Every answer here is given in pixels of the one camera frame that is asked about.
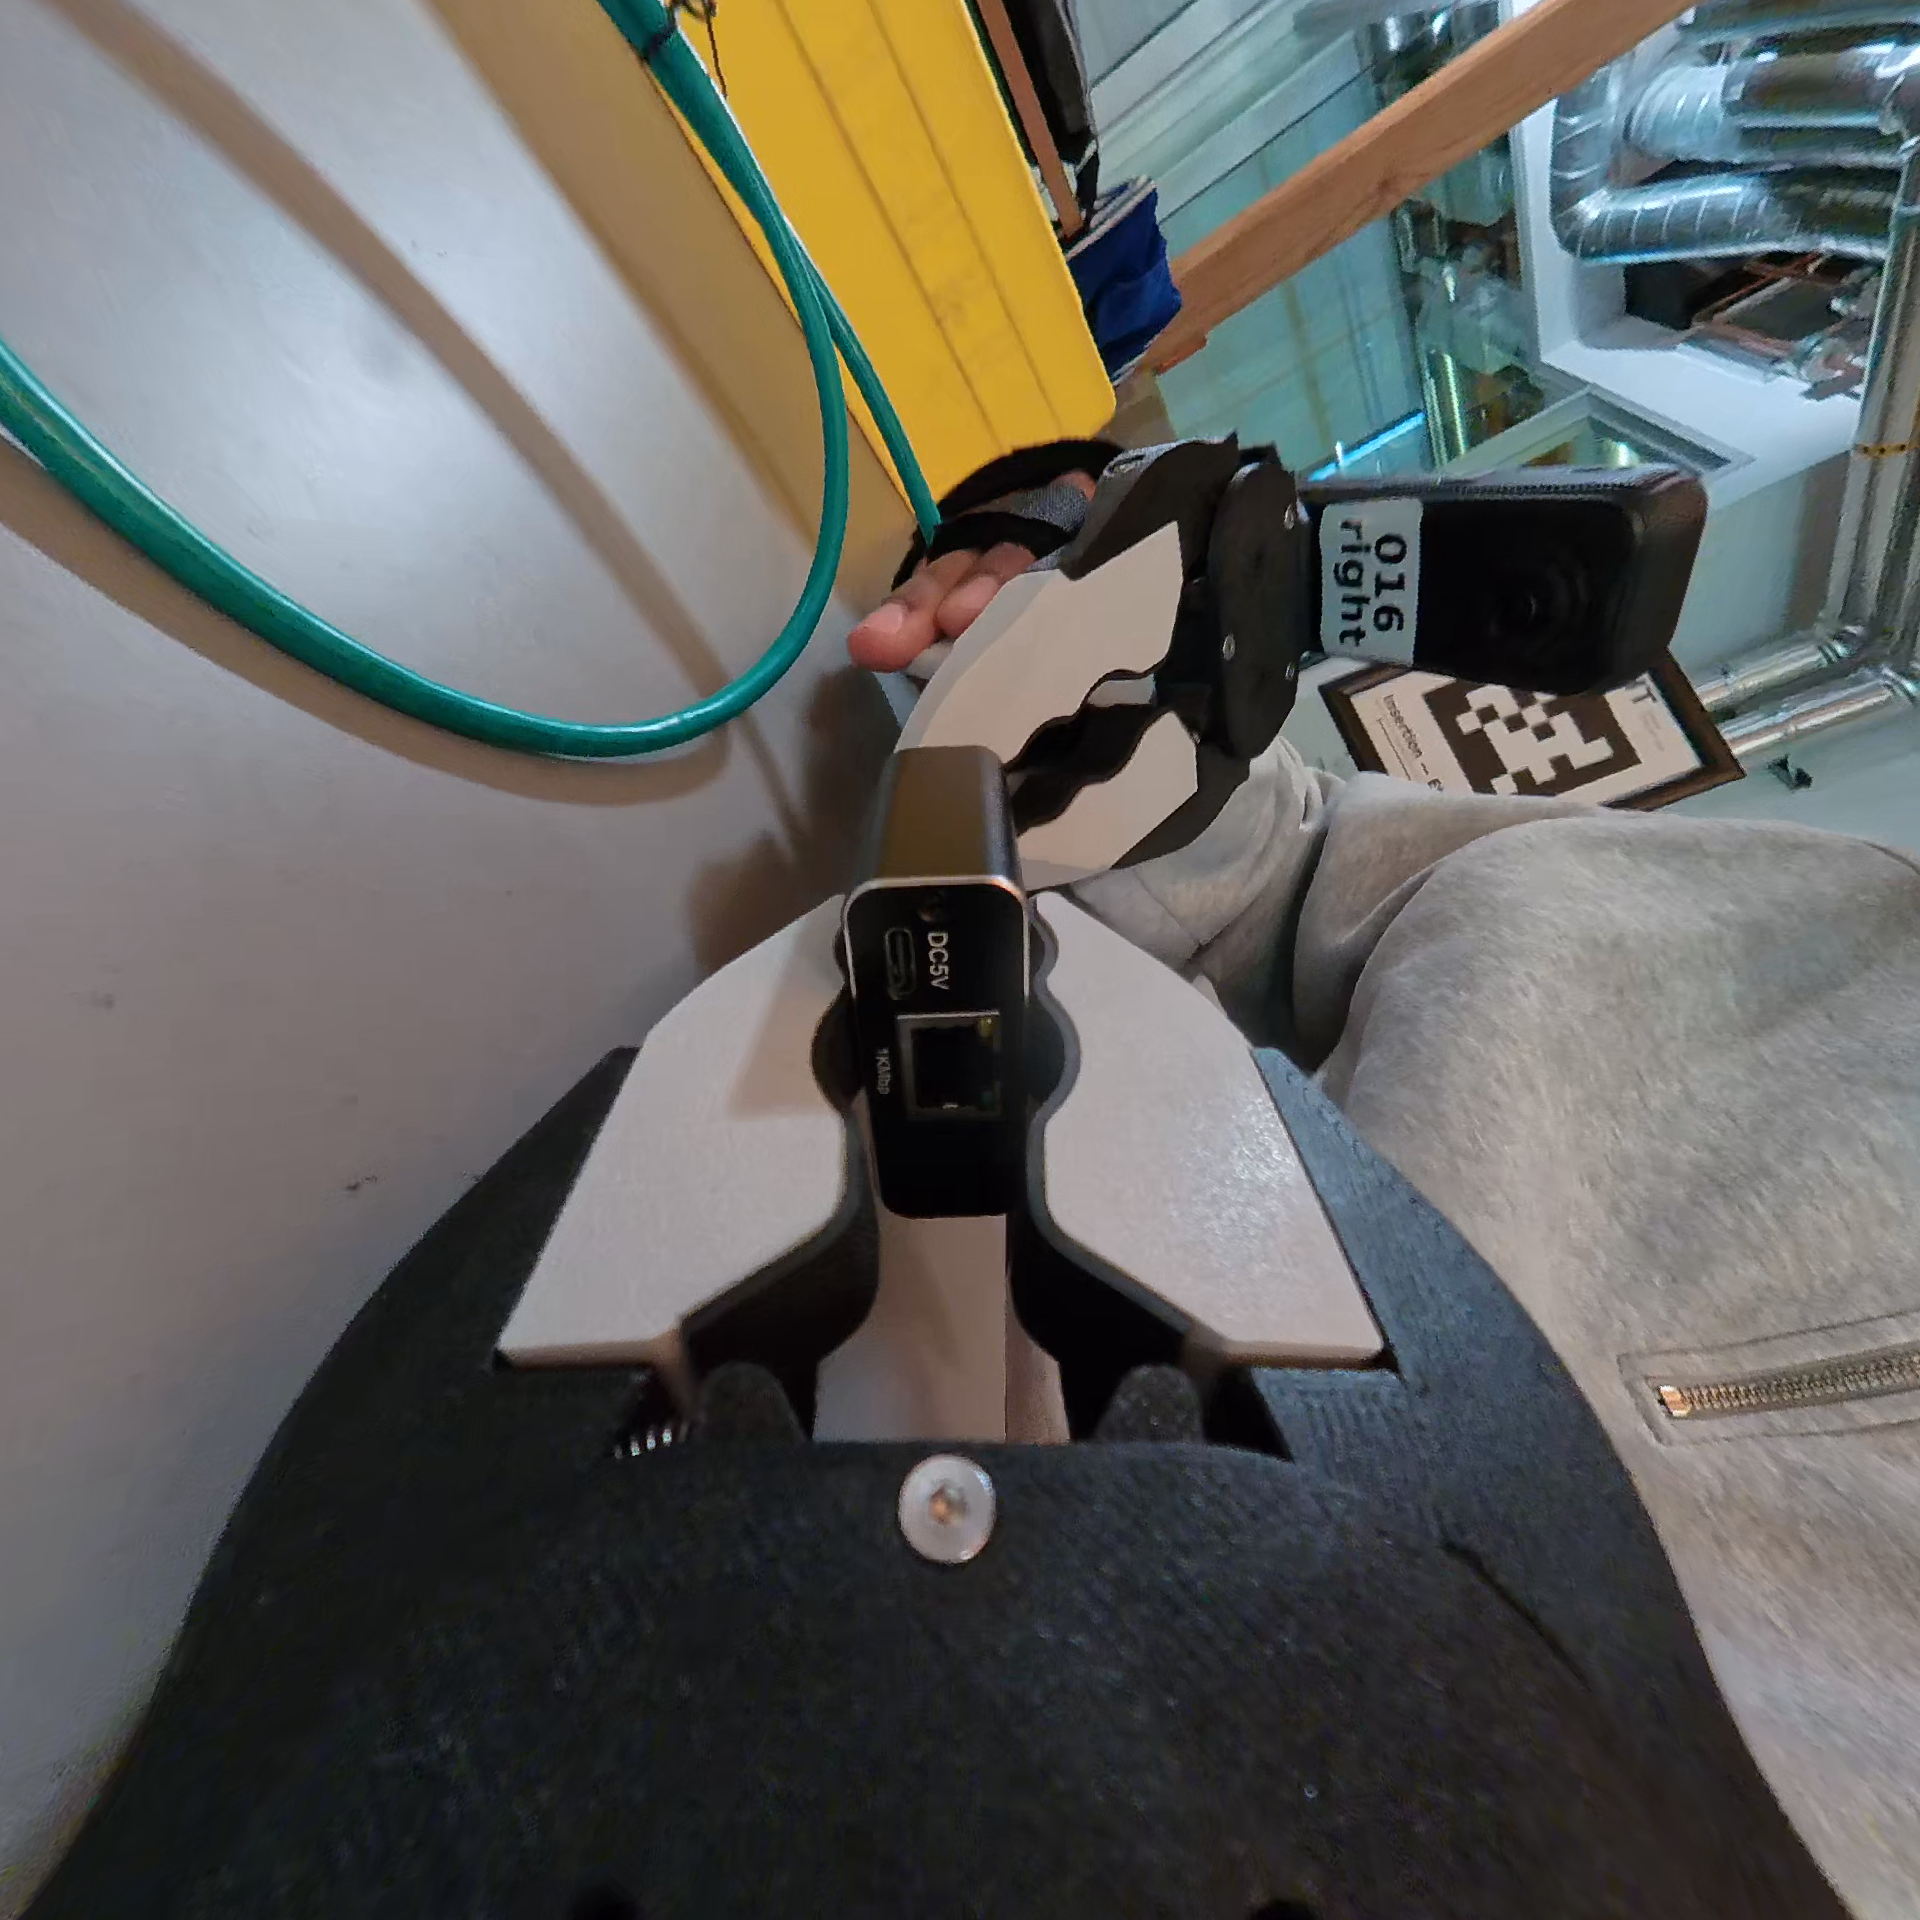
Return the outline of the wooden railing beam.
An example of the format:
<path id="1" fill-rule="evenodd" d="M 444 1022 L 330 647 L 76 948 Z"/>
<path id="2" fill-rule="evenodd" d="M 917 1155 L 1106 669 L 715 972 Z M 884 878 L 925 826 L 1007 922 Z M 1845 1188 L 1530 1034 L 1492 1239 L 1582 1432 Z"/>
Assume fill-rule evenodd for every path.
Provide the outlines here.
<path id="1" fill-rule="evenodd" d="M 1443 57 L 1431 82 L 1310 155 L 1282 190 L 1219 223 L 1197 243 L 1180 243 L 1172 297 L 1180 309 L 1141 345 L 1151 370 L 1209 345 L 1219 320 L 1415 205 L 1415 190 L 1443 174 L 1605 57 L 1664 34 L 1683 0 L 1530 0 L 1500 34 L 1481 34 L 1466 57 Z"/>

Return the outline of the cluster of silver pipes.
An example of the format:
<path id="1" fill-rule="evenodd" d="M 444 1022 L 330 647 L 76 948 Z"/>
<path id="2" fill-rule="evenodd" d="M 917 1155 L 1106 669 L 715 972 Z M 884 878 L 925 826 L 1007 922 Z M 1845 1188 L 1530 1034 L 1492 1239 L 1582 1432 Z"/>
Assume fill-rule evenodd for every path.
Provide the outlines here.
<path id="1" fill-rule="evenodd" d="M 1700 0 L 1683 50 L 1605 57 L 1550 118 L 1550 230 L 1589 269 L 1878 260 L 1831 565 L 1806 637 L 1700 687 L 1754 766 L 1920 708 L 1920 6 Z"/>

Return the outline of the black network splitter box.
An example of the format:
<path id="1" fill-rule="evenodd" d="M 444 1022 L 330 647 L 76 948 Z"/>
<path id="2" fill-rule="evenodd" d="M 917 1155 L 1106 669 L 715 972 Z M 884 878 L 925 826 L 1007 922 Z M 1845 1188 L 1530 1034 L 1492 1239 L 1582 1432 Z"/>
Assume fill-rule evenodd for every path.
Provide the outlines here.
<path id="1" fill-rule="evenodd" d="M 1034 908 L 997 750 L 884 750 L 835 948 L 883 1212 L 1007 1217 Z"/>

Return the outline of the person's right forearm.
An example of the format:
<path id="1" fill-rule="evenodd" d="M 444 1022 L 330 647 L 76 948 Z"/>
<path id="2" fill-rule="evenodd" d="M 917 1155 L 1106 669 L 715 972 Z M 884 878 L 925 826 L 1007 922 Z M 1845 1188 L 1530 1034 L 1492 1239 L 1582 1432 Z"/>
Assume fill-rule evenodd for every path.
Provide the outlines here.
<path id="1" fill-rule="evenodd" d="M 1338 943 L 1363 893 L 1363 848 L 1345 781 L 1310 766 L 1282 739 L 1193 848 L 1073 878 L 1067 893 L 1197 979 L 1247 1044 L 1291 1063 L 1338 1052 Z"/>

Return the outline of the blue striped bag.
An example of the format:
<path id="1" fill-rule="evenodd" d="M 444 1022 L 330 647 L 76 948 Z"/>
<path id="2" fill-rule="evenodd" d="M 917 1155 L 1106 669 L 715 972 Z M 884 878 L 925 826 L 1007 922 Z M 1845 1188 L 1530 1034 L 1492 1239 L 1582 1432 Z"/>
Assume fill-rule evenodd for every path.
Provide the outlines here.
<path id="1" fill-rule="evenodd" d="M 1124 379 L 1151 339 L 1180 309 L 1158 230 L 1158 174 L 1114 174 L 1086 237 L 1067 243 L 1067 282 L 1086 297 L 1086 331 L 1098 345 L 1098 370 Z"/>

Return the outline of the yellow plastic bin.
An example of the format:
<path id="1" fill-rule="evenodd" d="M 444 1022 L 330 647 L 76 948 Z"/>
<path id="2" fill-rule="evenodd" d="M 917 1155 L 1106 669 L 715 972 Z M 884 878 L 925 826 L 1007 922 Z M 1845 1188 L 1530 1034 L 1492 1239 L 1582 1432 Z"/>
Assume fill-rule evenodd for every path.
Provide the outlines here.
<path id="1" fill-rule="evenodd" d="M 715 0 L 685 43 L 731 74 L 934 489 L 1114 414 L 968 0 Z"/>

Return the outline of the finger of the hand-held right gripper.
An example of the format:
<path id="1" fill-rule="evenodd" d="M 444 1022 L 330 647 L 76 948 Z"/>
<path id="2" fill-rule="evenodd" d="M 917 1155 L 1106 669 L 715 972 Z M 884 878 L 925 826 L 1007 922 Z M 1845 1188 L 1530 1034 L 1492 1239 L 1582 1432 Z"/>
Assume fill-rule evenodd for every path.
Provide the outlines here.
<path id="1" fill-rule="evenodd" d="M 1247 781 L 1253 758 L 1193 739 L 1164 706 L 1073 708 L 1007 766 L 1012 863 L 1021 878 L 1098 878 L 1172 856 Z"/>
<path id="2" fill-rule="evenodd" d="M 1007 766 L 1067 726 L 1088 687 L 1151 676 L 1172 647 L 1180 540 L 1151 532 L 1088 577 L 1012 577 L 908 708 L 892 750 L 982 742 Z"/>

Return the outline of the white cabinet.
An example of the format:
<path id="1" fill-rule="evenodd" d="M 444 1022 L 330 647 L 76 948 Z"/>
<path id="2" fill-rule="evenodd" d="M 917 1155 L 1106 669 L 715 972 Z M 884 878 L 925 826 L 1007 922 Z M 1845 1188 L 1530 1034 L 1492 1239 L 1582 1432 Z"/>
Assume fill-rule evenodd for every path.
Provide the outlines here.
<path id="1" fill-rule="evenodd" d="M 1605 399 L 1612 414 L 1639 414 L 1659 443 L 1708 448 L 1717 471 L 1754 464 L 1735 443 L 1739 379 L 1683 345 L 1659 320 L 1622 309 L 1622 269 L 1570 260 L 1550 223 L 1550 155 L 1557 106 L 1530 106 L 1514 124 L 1514 237 L 1518 237 L 1518 305 L 1530 305 L 1530 364 L 1564 389 Z"/>

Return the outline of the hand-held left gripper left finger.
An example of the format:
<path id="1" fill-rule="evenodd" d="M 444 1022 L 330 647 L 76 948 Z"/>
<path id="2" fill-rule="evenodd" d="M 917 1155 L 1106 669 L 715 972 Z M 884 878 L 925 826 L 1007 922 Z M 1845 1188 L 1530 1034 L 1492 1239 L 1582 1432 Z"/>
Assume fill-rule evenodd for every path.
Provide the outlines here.
<path id="1" fill-rule="evenodd" d="M 638 1052 L 499 1325 L 514 1373 L 816 1373 L 883 1262 L 853 1108 L 816 1086 L 835 893 L 748 948 Z"/>

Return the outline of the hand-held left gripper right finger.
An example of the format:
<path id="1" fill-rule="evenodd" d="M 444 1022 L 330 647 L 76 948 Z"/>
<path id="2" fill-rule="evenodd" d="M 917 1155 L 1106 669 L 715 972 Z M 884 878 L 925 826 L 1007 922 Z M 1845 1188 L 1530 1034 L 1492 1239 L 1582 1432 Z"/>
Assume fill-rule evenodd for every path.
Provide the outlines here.
<path id="1" fill-rule="evenodd" d="M 1021 1151 L 1012 1311 L 1067 1373 L 1372 1373 L 1380 1311 L 1235 1016 L 1040 893 L 1067 1073 Z"/>

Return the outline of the person's right hand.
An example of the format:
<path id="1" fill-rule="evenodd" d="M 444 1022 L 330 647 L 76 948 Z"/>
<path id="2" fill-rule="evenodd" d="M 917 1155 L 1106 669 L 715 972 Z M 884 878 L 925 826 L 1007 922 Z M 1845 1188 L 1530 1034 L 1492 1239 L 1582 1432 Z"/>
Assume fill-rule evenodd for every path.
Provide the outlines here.
<path id="1" fill-rule="evenodd" d="M 1021 540 L 925 555 L 853 637 L 842 664 L 869 676 L 917 669 L 934 647 L 956 647 L 1012 577 Z"/>

